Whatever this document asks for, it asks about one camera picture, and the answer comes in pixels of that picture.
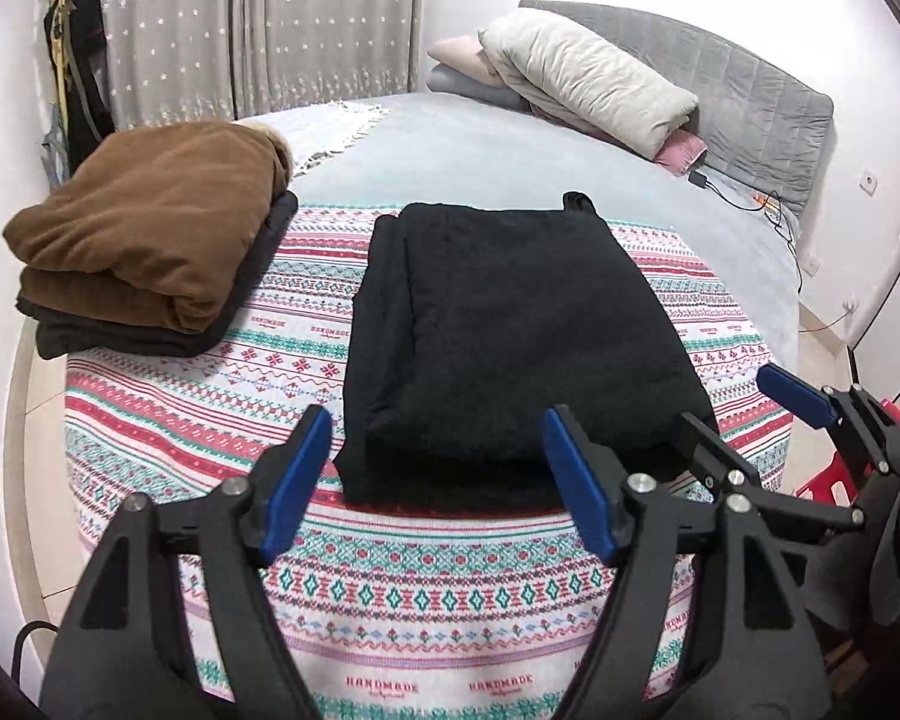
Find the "black coat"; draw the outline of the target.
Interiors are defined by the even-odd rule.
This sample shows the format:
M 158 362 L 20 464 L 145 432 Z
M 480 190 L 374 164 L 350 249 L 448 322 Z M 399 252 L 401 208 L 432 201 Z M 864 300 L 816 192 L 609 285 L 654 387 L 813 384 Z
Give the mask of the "black coat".
M 631 472 L 686 465 L 712 401 L 647 278 L 594 211 L 413 203 L 375 221 L 352 304 L 344 499 L 411 512 L 554 511 L 551 406 Z

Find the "hanging dark clothes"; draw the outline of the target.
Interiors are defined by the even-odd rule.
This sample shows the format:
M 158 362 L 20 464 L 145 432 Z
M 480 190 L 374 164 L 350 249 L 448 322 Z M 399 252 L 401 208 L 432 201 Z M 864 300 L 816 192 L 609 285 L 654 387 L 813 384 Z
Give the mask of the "hanging dark clothes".
M 107 55 L 102 2 L 48 0 L 43 32 L 55 102 L 41 148 L 48 182 L 58 187 L 116 132 L 97 78 Z

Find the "red plastic chair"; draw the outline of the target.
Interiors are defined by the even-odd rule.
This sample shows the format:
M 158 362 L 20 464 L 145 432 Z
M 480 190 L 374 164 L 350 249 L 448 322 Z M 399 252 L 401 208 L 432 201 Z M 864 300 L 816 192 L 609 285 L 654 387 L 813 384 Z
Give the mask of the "red plastic chair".
M 888 411 L 896 426 L 900 427 L 900 408 L 888 398 L 881 400 L 881 408 Z M 850 505 L 857 499 L 859 489 L 854 483 L 839 452 L 832 454 L 831 463 L 795 491 L 802 499 L 816 500 L 824 504 Z

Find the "patterned knit blanket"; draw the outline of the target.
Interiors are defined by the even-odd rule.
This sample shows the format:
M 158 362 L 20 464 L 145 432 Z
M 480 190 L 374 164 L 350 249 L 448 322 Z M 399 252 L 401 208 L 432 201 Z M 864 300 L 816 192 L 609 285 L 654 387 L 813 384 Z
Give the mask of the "patterned knit blanket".
M 205 494 L 248 472 L 308 405 L 341 411 L 376 219 L 375 208 L 299 211 L 247 309 L 205 355 L 69 356 L 64 449 L 82 543 L 97 543 L 128 494 Z M 792 419 L 756 385 L 769 346 L 678 232 L 620 221 L 613 234 L 678 330 L 724 441 L 777 488 Z M 292 548 L 263 577 L 329 718 L 549 717 L 611 583 L 565 515 L 359 511 L 334 472 L 318 479 Z

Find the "dark pink cushion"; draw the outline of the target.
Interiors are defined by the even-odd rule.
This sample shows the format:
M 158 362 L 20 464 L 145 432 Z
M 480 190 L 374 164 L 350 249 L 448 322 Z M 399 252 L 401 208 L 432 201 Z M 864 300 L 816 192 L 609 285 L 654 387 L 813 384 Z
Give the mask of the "dark pink cushion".
M 699 135 L 677 128 L 653 156 L 653 162 L 673 176 L 687 176 L 706 156 L 707 145 Z

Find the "black folded garment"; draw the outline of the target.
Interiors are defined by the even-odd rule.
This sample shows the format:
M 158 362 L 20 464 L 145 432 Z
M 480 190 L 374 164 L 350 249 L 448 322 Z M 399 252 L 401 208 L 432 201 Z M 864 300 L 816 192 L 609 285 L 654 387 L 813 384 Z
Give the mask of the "black folded garment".
M 71 309 L 61 310 L 29 298 L 19 289 L 17 310 L 37 322 L 37 349 L 43 359 L 75 355 L 103 348 L 139 356 L 194 358 L 221 343 L 240 309 L 261 284 L 283 242 L 299 200 L 290 190 L 272 200 L 268 216 L 227 283 L 229 292 L 211 304 L 217 309 L 201 327 L 175 325 L 175 301 L 154 291 L 136 289 L 112 275 L 76 273 L 64 288 L 76 298 Z

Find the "grey quilted headboard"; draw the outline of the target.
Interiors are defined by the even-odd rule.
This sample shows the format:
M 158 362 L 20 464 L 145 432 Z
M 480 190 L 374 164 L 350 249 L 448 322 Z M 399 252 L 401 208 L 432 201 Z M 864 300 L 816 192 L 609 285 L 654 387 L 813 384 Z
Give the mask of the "grey quilted headboard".
M 520 0 L 566 16 L 696 94 L 691 130 L 706 165 L 802 216 L 813 197 L 834 121 L 824 93 L 715 32 L 648 11 Z

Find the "grey bed sheet mattress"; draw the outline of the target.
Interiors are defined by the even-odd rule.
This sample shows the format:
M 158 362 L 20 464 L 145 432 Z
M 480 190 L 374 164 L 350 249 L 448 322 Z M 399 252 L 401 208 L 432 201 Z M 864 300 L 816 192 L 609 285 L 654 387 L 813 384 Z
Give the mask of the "grey bed sheet mattress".
M 398 94 L 260 115 L 294 158 L 306 205 L 450 203 L 553 210 L 569 190 L 608 221 L 678 232 L 717 275 L 777 361 L 798 359 L 797 262 L 751 192 L 711 172 L 706 187 L 625 149 L 533 115 L 453 94 Z

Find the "brown folded coat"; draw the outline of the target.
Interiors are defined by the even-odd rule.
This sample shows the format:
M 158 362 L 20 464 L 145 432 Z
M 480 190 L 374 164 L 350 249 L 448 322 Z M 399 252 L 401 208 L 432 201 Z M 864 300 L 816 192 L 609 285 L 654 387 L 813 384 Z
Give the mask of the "brown folded coat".
M 266 125 L 190 122 L 103 140 L 74 176 L 20 210 L 4 240 L 20 289 L 61 310 L 76 273 L 170 296 L 175 325 L 201 327 L 292 179 L 292 151 Z

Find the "white folded duvet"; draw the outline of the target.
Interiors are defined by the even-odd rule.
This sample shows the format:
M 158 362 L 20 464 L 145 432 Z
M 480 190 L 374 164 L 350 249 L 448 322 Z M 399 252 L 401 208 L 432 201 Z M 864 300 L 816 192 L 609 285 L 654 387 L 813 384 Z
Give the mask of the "white folded duvet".
M 517 8 L 478 31 L 502 81 L 532 106 L 655 160 L 699 98 L 577 21 Z

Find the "grey pillow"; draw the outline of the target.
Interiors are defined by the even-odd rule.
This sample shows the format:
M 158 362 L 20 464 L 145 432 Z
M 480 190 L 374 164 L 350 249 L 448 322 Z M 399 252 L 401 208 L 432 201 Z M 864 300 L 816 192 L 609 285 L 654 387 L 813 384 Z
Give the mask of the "grey pillow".
M 432 93 L 456 94 L 500 109 L 515 112 L 530 110 L 530 103 L 508 86 L 486 85 L 445 64 L 437 64 L 429 71 L 425 86 Z

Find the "pink pillow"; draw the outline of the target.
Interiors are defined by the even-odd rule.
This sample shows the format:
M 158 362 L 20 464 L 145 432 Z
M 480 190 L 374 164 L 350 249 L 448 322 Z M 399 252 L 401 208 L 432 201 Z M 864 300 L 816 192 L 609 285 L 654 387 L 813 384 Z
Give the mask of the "pink pillow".
M 427 49 L 427 55 L 437 64 L 447 65 L 461 75 L 468 76 L 473 82 L 493 88 L 505 86 L 474 34 L 462 34 L 437 41 Z

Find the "grey dotted curtain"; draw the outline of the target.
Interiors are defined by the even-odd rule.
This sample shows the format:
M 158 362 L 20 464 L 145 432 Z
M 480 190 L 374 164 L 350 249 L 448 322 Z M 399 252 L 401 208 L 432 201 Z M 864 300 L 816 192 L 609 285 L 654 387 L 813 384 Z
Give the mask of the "grey dotted curtain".
M 102 0 L 116 125 L 406 93 L 422 0 Z

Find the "wall socket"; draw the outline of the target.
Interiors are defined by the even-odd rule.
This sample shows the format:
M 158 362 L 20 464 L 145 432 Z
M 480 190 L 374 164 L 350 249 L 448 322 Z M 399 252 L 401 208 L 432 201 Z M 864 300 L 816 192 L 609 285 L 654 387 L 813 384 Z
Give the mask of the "wall socket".
M 875 176 L 873 172 L 868 171 L 868 169 L 865 169 L 865 171 L 863 171 L 862 175 L 860 176 L 859 186 L 863 190 L 863 192 L 866 193 L 866 195 L 870 195 L 870 197 L 873 197 L 878 188 L 877 176 Z

